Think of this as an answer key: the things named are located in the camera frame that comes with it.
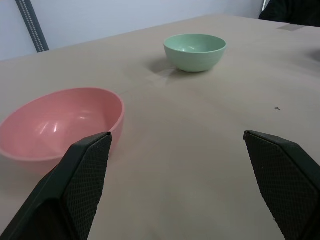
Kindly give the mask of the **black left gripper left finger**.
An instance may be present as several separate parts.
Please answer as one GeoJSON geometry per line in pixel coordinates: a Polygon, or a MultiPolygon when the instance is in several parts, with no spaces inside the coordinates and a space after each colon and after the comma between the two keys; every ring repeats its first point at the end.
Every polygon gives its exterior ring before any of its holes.
{"type": "Polygon", "coordinates": [[[112,134],[69,147],[1,234],[2,240],[86,240],[102,197],[112,134]]]}

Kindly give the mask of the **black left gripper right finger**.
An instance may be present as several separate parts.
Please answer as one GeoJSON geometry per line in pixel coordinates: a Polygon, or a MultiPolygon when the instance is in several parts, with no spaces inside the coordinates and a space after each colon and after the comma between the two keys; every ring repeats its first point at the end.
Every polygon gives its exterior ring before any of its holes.
{"type": "Polygon", "coordinates": [[[255,178],[286,240],[320,238],[320,166],[295,142],[244,132],[255,178]]]}

